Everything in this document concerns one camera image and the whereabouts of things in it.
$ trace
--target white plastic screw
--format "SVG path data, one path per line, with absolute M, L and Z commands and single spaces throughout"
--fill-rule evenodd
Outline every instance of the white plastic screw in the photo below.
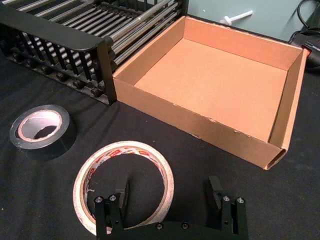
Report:
M 253 13 L 254 13 L 254 11 L 251 10 L 251 11 L 247 11 L 245 13 L 239 14 L 237 16 L 233 16 L 233 17 L 224 16 L 223 20 L 220 20 L 220 23 L 227 24 L 227 25 L 231 26 L 233 21 L 251 16 Z

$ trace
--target black metal rack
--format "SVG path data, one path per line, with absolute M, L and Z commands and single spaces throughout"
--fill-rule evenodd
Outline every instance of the black metal rack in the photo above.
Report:
M 113 71 L 187 11 L 187 5 L 169 0 L 4 0 L 0 48 L 8 59 L 110 105 L 117 99 Z

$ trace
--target tape roll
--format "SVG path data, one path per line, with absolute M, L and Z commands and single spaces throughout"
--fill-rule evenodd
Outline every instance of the tape roll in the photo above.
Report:
M 81 167 L 73 186 L 73 206 L 82 225 L 96 235 L 96 221 L 87 206 L 89 181 L 95 170 L 105 161 L 122 154 L 137 154 L 150 160 L 160 171 L 164 191 L 161 202 L 154 213 L 145 221 L 130 228 L 157 223 L 164 220 L 174 196 L 174 177 L 167 160 L 151 146 L 137 141 L 120 141 L 107 145 L 95 152 Z
M 9 135 L 13 145 L 28 157 L 49 160 L 65 153 L 77 134 L 63 107 L 42 105 L 20 115 L 12 124 Z

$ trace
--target cardboard box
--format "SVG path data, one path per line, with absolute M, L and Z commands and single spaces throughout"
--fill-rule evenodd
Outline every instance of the cardboard box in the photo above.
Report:
M 288 150 L 306 57 L 183 16 L 113 78 L 119 101 L 268 170 Z

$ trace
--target black tablecloth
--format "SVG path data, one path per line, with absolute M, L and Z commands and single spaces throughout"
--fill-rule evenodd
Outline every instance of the black tablecloth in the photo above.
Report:
M 9 140 L 13 121 L 45 104 L 64 107 L 77 127 L 71 149 L 49 161 L 26 157 Z M 151 145 L 169 162 L 175 191 L 165 220 L 205 225 L 213 216 L 204 183 L 216 175 L 227 192 L 246 199 L 250 239 L 320 239 L 319 106 L 320 79 L 306 73 L 289 152 L 265 171 L 123 103 L 108 107 L 0 57 L 0 239 L 96 239 L 75 214 L 74 181 L 92 153 L 124 140 Z M 148 160 L 125 155 L 103 164 L 89 202 L 112 194 L 125 175 L 126 224 L 133 225 L 155 210 L 164 190 Z

